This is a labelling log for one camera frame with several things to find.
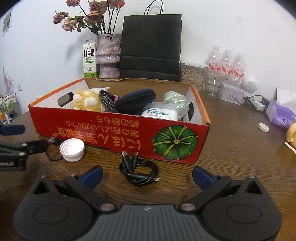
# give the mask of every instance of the mug handle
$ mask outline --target mug handle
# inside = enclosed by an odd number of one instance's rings
[[[292,124],[287,131],[286,139],[288,142],[294,141],[293,135],[295,132],[296,132],[296,123]]]

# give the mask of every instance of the purple tissue package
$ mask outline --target purple tissue package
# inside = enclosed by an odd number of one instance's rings
[[[295,113],[287,107],[280,106],[275,100],[271,100],[266,110],[269,121],[283,129],[289,127],[295,121]]]

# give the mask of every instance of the yellow mug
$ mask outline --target yellow mug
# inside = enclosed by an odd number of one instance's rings
[[[287,131],[286,139],[287,142],[290,142],[290,144],[296,148],[296,118]]]

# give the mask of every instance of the metal screw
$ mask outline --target metal screw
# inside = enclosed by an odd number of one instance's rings
[[[114,204],[112,203],[103,203],[100,206],[100,209],[102,209],[103,211],[111,211],[115,208]]]
[[[183,203],[181,205],[181,209],[183,209],[184,211],[192,211],[195,209],[195,205],[192,203]]]

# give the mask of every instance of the green label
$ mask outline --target green label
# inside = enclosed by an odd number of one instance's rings
[[[85,78],[97,78],[96,72],[84,73]]]

